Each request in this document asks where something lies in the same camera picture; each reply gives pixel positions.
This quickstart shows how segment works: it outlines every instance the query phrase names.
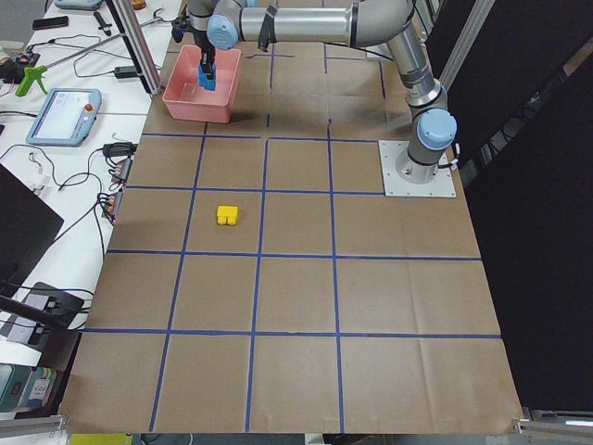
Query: yellow block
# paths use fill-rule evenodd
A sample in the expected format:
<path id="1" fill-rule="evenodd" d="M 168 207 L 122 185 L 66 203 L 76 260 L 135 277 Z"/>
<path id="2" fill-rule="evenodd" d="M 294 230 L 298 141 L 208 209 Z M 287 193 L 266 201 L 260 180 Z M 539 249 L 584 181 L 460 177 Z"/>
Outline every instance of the yellow block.
<path id="1" fill-rule="evenodd" d="M 236 206 L 219 206 L 216 211 L 216 222 L 219 225 L 235 225 L 239 218 L 239 208 Z"/>
<path id="2" fill-rule="evenodd" d="M 132 436 L 125 434 L 73 434 L 70 445 L 131 445 Z"/>

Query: blue and white device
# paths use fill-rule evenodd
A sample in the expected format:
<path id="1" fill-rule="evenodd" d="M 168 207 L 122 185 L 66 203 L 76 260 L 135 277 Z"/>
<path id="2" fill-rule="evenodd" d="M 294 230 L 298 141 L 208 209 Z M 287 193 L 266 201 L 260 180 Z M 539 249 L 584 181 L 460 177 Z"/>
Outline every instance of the blue and white device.
<path id="1" fill-rule="evenodd" d="M 54 0 L 54 5 L 60 9 L 78 9 L 81 11 L 95 11 L 103 0 Z"/>
<path id="2" fill-rule="evenodd" d="M 100 106 L 99 90 L 52 88 L 26 141 L 35 146 L 79 146 L 91 131 Z"/>

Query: black monitor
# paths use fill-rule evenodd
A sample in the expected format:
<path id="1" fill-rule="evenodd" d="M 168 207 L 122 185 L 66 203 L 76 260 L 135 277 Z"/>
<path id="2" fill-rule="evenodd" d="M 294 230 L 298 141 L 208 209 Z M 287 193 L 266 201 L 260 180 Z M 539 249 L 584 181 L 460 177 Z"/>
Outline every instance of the black monitor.
<path id="1" fill-rule="evenodd" d="M 64 220 L 0 165 L 0 295 L 12 297 L 54 242 Z"/>

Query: white mounting plate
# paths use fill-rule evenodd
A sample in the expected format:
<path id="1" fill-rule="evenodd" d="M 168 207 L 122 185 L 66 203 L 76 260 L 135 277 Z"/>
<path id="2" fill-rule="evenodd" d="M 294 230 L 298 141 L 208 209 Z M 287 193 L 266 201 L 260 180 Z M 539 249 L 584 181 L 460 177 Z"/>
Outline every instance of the white mounting plate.
<path id="1" fill-rule="evenodd" d="M 413 184 L 403 179 L 396 171 L 396 159 L 408 148 L 409 141 L 379 141 L 383 186 L 387 197 L 456 197 L 450 169 L 438 169 L 435 178 L 428 184 Z M 440 164 L 447 164 L 443 153 Z"/>

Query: red container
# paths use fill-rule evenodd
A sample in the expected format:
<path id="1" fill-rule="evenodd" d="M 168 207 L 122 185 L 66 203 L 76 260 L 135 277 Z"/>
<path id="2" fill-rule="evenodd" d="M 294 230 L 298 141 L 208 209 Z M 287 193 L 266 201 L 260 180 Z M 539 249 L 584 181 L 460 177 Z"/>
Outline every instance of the red container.
<path id="1" fill-rule="evenodd" d="M 185 45 L 165 89 L 163 101 L 174 119 L 226 123 L 231 120 L 241 73 L 241 51 L 216 51 L 216 90 L 197 83 L 197 66 L 202 57 L 198 46 Z"/>

